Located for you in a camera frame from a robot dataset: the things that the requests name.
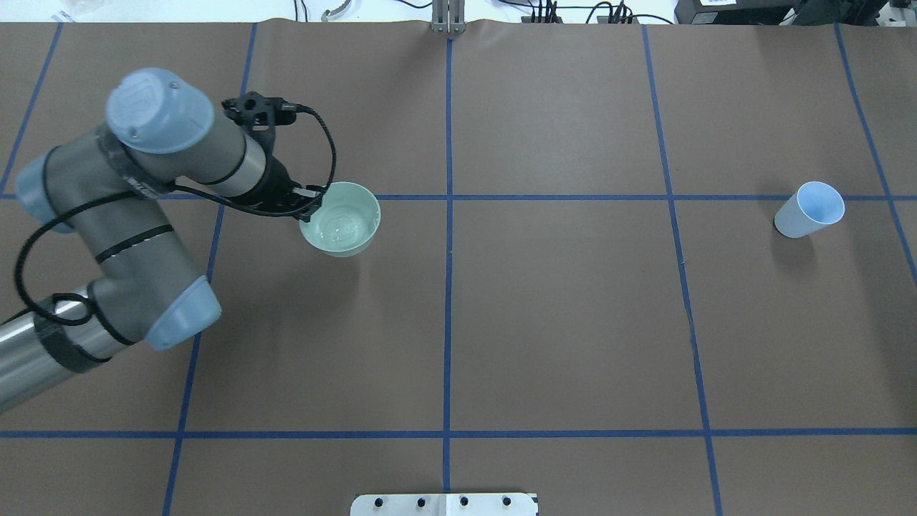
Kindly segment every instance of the paper cup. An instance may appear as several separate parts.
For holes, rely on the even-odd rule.
[[[790,197],[774,217],[783,236],[798,239],[830,226],[844,216],[844,198],[825,183],[810,181]]]

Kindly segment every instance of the metal stand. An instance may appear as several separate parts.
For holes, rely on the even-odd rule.
[[[465,0],[433,0],[430,28],[443,34],[465,32]]]

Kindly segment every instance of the cable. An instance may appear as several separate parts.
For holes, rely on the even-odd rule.
[[[301,214],[303,211],[305,211],[306,209],[310,208],[313,204],[315,204],[315,202],[317,202],[317,200],[320,199],[325,194],[325,192],[327,192],[328,188],[330,188],[331,184],[334,182],[335,171],[337,169],[337,147],[335,146],[334,138],[332,138],[331,131],[328,129],[328,125],[325,123],[325,120],[322,119],[322,117],[314,109],[312,109],[309,106],[303,106],[302,104],[296,104],[296,112],[305,113],[306,115],[309,115],[315,118],[315,120],[318,122],[318,125],[321,126],[322,131],[325,133],[325,136],[328,138],[328,147],[331,150],[331,171],[328,173],[327,183],[325,184],[325,186],[320,187],[320,191],[317,196],[307,198],[301,206],[295,209],[285,211],[285,212],[275,213],[275,212],[269,212],[269,211],[261,211],[255,208],[249,208],[247,206],[243,206],[233,201],[230,201],[229,199],[226,199],[224,197],[208,194],[206,192],[202,192],[201,190],[197,190],[189,186],[172,185],[172,191],[179,191],[179,192],[186,192],[188,194],[194,194],[204,199],[219,203],[223,206],[237,209],[238,211],[249,213],[251,215],[258,215],[261,217],[295,217]],[[88,209],[97,208],[104,204],[113,203],[119,200],[129,199],[129,198],[138,198],[138,196],[136,193],[134,193],[131,190],[131,191],[126,191],[126,192],[119,192],[117,194],[112,194],[110,196],[100,197],[96,200],[89,201],[87,203],[83,203],[80,206],[70,209],[67,212],[55,217],[54,219],[50,220],[49,222],[45,223],[40,228],[38,228],[34,233],[32,233],[26,239],[26,242],[22,244],[22,248],[19,250],[19,255],[16,258],[16,267],[13,270],[13,283],[16,285],[16,292],[19,295],[19,299],[21,299],[23,304],[26,305],[26,309],[20,311],[19,313],[14,315],[12,318],[6,320],[6,322],[4,322],[3,324],[6,324],[10,320],[21,317],[25,315],[26,313],[29,313],[30,311],[35,312],[38,316],[42,317],[43,319],[50,320],[52,322],[56,322],[62,326],[79,326],[81,324],[85,324],[86,322],[89,322],[89,320],[91,320],[93,316],[98,312],[98,307],[95,305],[95,303],[90,298],[81,296],[79,294],[74,294],[74,293],[55,294],[55,297],[58,300],[75,301],[77,303],[82,303],[85,306],[86,313],[79,319],[67,319],[64,317],[60,317],[42,308],[35,301],[35,299],[33,299],[28,294],[26,290],[26,282],[24,279],[25,269],[26,269],[26,260],[28,259],[28,255],[32,251],[32,248],[35,247],[36,242],[38,242],[38,240],[43,235],[45,235],[48,231],[53,229],[58,224],[62,224],[65,221],[67,221],[68,219],[71,219],[83,213],[84,211]]]
[[[301,206],[291,209],[289,211],[273,212],[273,211],[262,211],[262,210],[255,209],[255,208],[249,208],[247,206],[235,203],[225,197],[208,194],[207,192],[198,190],[196,188],[191,188],[190,186],[176,185],[172,188],[172,190],[178,191],[178,192],[185,192],[187,194],[193,194],[195,196],[199,196],[209,201],[213,201],[215,203],[221,204],[227,208],[233,208],[243,213],[248,213],[250,215],[258,215],[260,217],[295,217],[301,214],[302,212],[306,211],[313,204],[315,204],[315,202],[319,198],[321,198],[322,195],[325,194],[325,192],[328,190],[328,188],[331,187],[331,184],[335,180],[335,170],[337,169],[337,146],[335,146],[335,140],[334,138],[331,137],[331,131],[328,129],[328,125],[325,123],[325,120],[321,116],[319,116],[319,114],[315,112],[314,109],[312,109],[309,106],[303,106],[302,104],[296,104],[296,112],[305,113],[306,115],[310,115],[313,118],[315,118],[315,120],[318,122],[318,125],[322,127],[322,131],[325,132],[326,138],[328,138],[328,147],[331,150],[331,172],[328,173],[328,181],[325,184],[325,186],[322,187],[322,190],[318,196],[306,199],[305,202],[303,202]]]
[[[405,4],[406,6],[413,7],[414,9],[426,9],[433,4],[433,2],[430,2],[429,4],[424,4],[422,6],[415,6],[414,4],[408,2],[407,0],[395,0],[395,2],[400,2],[402,4]]]
[[[612,3],[611,2],[599,2],[595,6],[592,6],[592,11],[590,11],[589,15],[586,17],[586,23],[589,23],[589,20],[592,19],[592,15],[595,14],[595,10],[601,7],[602,5],[608,6],[608,18],[611,18],[613,16],[612,10],[614,9],[614,6],[612,6]]]
[[[646,17],[646,18],[661,19],[662,21],[668,23],[669,25],[677,25],[677,24],[675,24],[675,23],[673,23],[673,22],[671,22],[671,21],[665,19],[664,17],[658,17],[658,16],[656,16],[656,15],[630,15],[629,17],[624,17],[624,18],[622,18],[622,19],[626,19],[626,20],[628,20],[627,23],[630,23],[630,22],[631,22],[630,20],[633,20],[634,18],[637,18],[637,17]]]
[[[35,302],[34,299],[32,299],[32,297],[28,294],[26,290],[26,282],[23,279],[23,275],[24,275],[23,273],[25,272],[25,268],[26,268],[26,259],[28,258],[28,254],[32,251],[32,247],[35,246],[35,243],[39,240],[39,238],[41,238],[42,235],[50,231],[52,228],[54,228],[58,224],[61,224],[64,221],[66,221],[67,219],[70,219],[72,217],[75,217],[83,213],[87,209],[100,207],[103,204],[108,204],[108,203],[112,203],[115,201],[128,199],[131,197],[137,198],[137,194],[135,194],[133,191],[119,192],[117,194],[100,197],[94,201],[89,201],[87,203],[81,204],[80,206],[65,212],[63,215],[59,215],[55,217],[54,219],[51,219],[45,225],[38,228],[34,233],[31,234],[31,236],[29,236],[26,239],[26,242],[22,244],[22,249],[19,250],[19,256],[17,256],[16,258],[16,268],[13,269],[13,283],[16,284],[16,292],[17,294],[19,294],[19,299],[22,300],[22,302],[26,305],[29,311],[33,311],[36,314],[38,314],[39,316],[41,316],[43,319],[47,319],[47,320],[56,322],[62,326],[79,326],[81,324],[85,324],[86,322],[89,322],[89,320],[93,318],[93,315],[95,315],[95,312],[97,311],[97,307],[95,306],[95,303],[88,297],[83,297],[83,296],[80,296],[79,294],[73,294],[73,293],[58,294],[58,298],[60,300],[76,301],[86,306],[86,313],[79,319],[67,319],[65,317],[59,317],[45,310],[41,306],[39,306],[39,304]]]

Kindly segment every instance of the grid line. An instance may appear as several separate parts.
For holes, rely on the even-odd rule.
[[[872,139],[872,131],[869,130],[866,114],[863,112],[863,106],[859,101],[859,94],[856,92],[854,75],[850,69],[850,61],[847,59],[847,49],[844,46],[844,36],[841,34],[841,26],[836,22],[834,23],[834,36],[837,38],[837,49],[841,52],[841,62],[844,64],[844,73],[847,76],[847,85],[850,86],[850,95],[854,100],[856,115],[859,117],[860,125],[863,126],[863,134],[866,135],[869,153],[872,155],[872,161],[876,165],[876,174],[878,174],[878,179],[882,183],[882,191],[885,192],[885,199],[889,203],[891,219],[895,223],[895,231],[898,232],[898,240],[901,242],[901,248],[904,250],[904,259],[907,260],[908,267],[911,269],[911,280],[914,285],[917,286],[917,266],[914,265],[911,246],[908,245],[908,239],[904,235],[904,228],[901,226],[901,220],[898,218],[898,210],[895,208],[895,199],[891,196],[889,180],[885,177],[885,170],[882,168],[882,161],[879,159],[878,151],[876,150],[876,142]]]
[[[255,38],[258,36],[258,23],[251,24],[249,32],[249,50],[245,57],[245,68],[242,71],[242,82],[239,87],[239,96],[245,94],[249,86],[249,72],[251,71],[251,56],[255,50]],[[216,211],[214,222],[214,236],[210,242],[210,256],[207,259],[206,277],[208,282],[213,282],[216,252],[220,244],[220,232],[223,229],[223,215],[226,207],[220,205]],[[175,446],[172,450],[172,461],[169,467],[169,481],[166,484],[166,494],[162,502],[162,516],[169,516],[171,512],[172,495],[175,492],[175,482],[178,478],[178,466],[182,459],[182,444],[184,443],[185,424],[188,421],[188,407],[191,404],[191,391],[194,384],[194,373],[197,370],[197,357],[201,348],[201,333],[194,335],[191,358],[188,361],[188,374],[185,377],[184,393],[182,394],[182,409],[179,414],[178,430],[175,435]]]
[[[443,492],[452,489],[452,38],[446,39],[446,300],[443,324]]]
[[[681,235],[679,231],[679,218],[675,210],[675,195],[672,191],[672,178],[668,170],[668,154],[666,153],[666,138],[662,129],[662,115],[659,110],[659,97],[656,89],[656,75],[653,72],[653,54],[649,46],[649,32],[646,25],[641,26],[643,31],[643,46],[646,53],[646,73],[649,78],[650,97],[653,101],[653,115],[656,119],[656,136],[659,143],[659,159],[662,162],[662,175],[666,183],[668,197],[668,216],[672,223],[672,240],[675,244],[675,256],[679,265],[679,280],[681,282],[681,298],[684,303],[685,313],[688,316],[688,330],[691,337],[691,353],[694,362],[694,382],[697,385],[697,398],[701,410],[701,423],[703,425],[703,440],[707,448],[707,466],[710,470],[710,484],[713,494],[713,508],[717,516],[723,516],[723,503],[720,498],[720,480],[716,471],[716,456],[713,453],[713,437],[710,433],[710,417],[707,412],[707,395],[703,388],[703,372],[701,371],[701,354],[697,348],[697,332],[694,330],[694,314],[691,309],[691,292],[688,289],[688,275],[685,270],[684,253],[681,249]]]
[[[451,439],[658,439],[702,438],[703,429],[688,430],[453,430]],[[917,435],[917,427],[863,428],[723,428],[711,429],[712,437],[811,437],[850,435]],[[0,439],[175,439],[176,432],[109,430],[4,430]],[[184,432],[187,440],[384,440],[442,439],[439,430],[392,431],[203,431]]]
[[[746,195],[746,194],[674,194],[676,201],[786,201],[789,195]],[[445,194],[378,194],[380,201],[447,201]],[[846,202],[887,202],[889,196],[843,196]],[[890,196],[895,202],[914,202],[917,196]],[[16,200],[16,194],[0,194],[0,201]],[[158,200],[204,201],[191,194],[166,194]],[[451,200],[458,202],[481,201],[665,201],[666,194],[455,194]]]
[[[6,167],[4,167],[3,177],[0,178],[0,192],[6,191],[6,182],[9,181],[9,175],[13,171],[13,163],[16,161],[17,154],[19,154],[19,145],[22,143],[22,139],[26,136],[28,120],[32,117],[32,109],[35,108],[35,103],[39,100],[41,86],[44,84],[45,77],[48,75],[48,69],[51,66],[51,59],[54,57],[54,51],[57,49],[58,41],[61,40],[62,30],[63,24],[58,23],[57,28],[54,29],[54,37],[51,39],[51,44],[48,47],[48,54],[45,56],[45,62],[41,65],[39,78],[36,80],[35,87],[32,89],[32,97],[30,97],[28,100],[26,114],[22,116],[22,123],[19,124],[19,132],[16,134],[16,139],[13,141],[13,150],[10,151],[9,159],[6,160]]]
[[[252,53],[254,50],[255,38],[257,34],[257,25],[252,24],[249,35],[249,53],[246,59],[245,71],[243,72],[242,86],[240,94],[245,93],[249,78]],[[32,109],[37,101],[44,78],[50,67],[50,62],[54,50],[58,44],[61,35],[62,24],[59,23],[55,31],[54,38],[51,42],[49,52],[46,56],[42,71],[37,80],[36,86],[32,92],[26,114],[17,134],[13,150],[7,160],[6,168],[0,180],[0,192],[6,188],[9,175],[16,159],[17,151],[21,140],[27,129],[28,120]],[[193,377],[196,367],[196,361],[199,353],[201,335],[195,336],[193,341],[192,356],[189,361],[189,369],[186,377],[185,391],[182,396],[182,410],[179,418],[178,429],[175,432],[146,432],[146,431],[0,431],[0,439],[173,439],[175,447],[173,450],[172,464],[170,468],[170,478],[167,487],[166,499],[164,500],[163,515],[169,514],[171,510],[171,497],[177,477],[178,465],[180,462],[182,442],[184,440],[215,440],[215,439],[256,439],[256,440],[345,440],[345,439],[441,439],[443,443],[443,488],[444,492],[450,490],[449,479],[449,448],[450,439],[615,439],[615,438],[703,438],[707,446],[708,462],[711,474],[711,483],[714,496],[714,507],[716,513],[722,515],[722,503],[720,501],[718,478],[716,473],[715,458],[713,455],[713,438],[746,438],[746,437],[802,437],[802,436],[850,436],[850,435],[870,435],[870,436],[888,436],[888,435],[917,435],[915,427],[870,427],[870,428],[775,428],[775,429],[712,429],[709,423],[707,413],[706,399],[703,390],[701,361],[697,348],[696,333],[691,310],[690,292],[688,289],[687,275],[684,266],[683,253],[680,245],[680,235],[678,220],[676,214],[676,201],[783,201],[789,196],[773,195],[677,195],[674,194],[671,177],[668,168],[668,156],[666,153],[665,139],[662,128],[662,120],[659,110],[656,80],[652,66],[652,56],[649,45],[649,36],[646,27],[642,27],[643,39],[646,53],[646,66],[649,77],[649,86],[654,108],[654,116],[657,126],[657,138],[662,162],[662,171],[666,183],[666,194],[664,195],[455,195],[452,184],[452,46],[453,40],[447,40],[447,57],[446,57],[446,168],[447,168],[447,193],[445,195],[378,195],[379,200],[387,201],[446,201],[447,203],[447,244],[446,244],[446,298],[445,298],[445,328],[444,328],[444,379],[443,379],[443,430],[440,431],[366,431],[366,432],[285,432],[285,431],[219,431],[219,432],[187,432],[185,423],[187,421],[187,411],[190,403],[190,395],[193,387]],[[859,101],[856,86],[851,73],[849,61],[843,42],[841,30],[837,24],[834,25],[834,31],[837,38],[838,47],[841,53],[842,62],[845,67],[845,73],[850,87],[851,95],[854,100],[857,114],[859,116],[867,143],[876,165],[877,174],[882,183],[884,196],[845,196],[846,201],[884,201],[889,204],[889,210],[894,220],[896,230],[899,234],[900,243],[905,252],[908,265],[911,269],[911,277],[917,285],[917,269],[911,255],[910,247],[904,236],[902,226],[895,208],[895,202],[912,202],[917,201],[917,196],[894,196],[890,192],[888,181],[885,177],[881,161],[878,157],[878,151],[872,138],[865,114]],[[14,195],[0,194],[0,200],[15,199]],[[172,194],[162,197],[164,199],[175,200],[197,200],[199,197]],[[679,262],[679,279],[682,288],[682,297],[685,304],[686,313],[689,319],[689,328],[691,333],[691,347],[694,358],[695,379],[698,388],[699,404],[701,406],[702,429],[695,430],[570,430],[570,431],[452,431],[450,421],[451,405],[451,294],[452,294],[452,248],[453,248],[453,204],[455,201],[476,202],[476,201],[667,201],[669,215],[672,223],[673,241],[676,248],[676,256]],[[224,216],[224,207],[219,207],[214,227],[214,235],[211,242],[211,251],[207,265],[207,278],[212,279],[215,257],[217,253],[220,231]]]

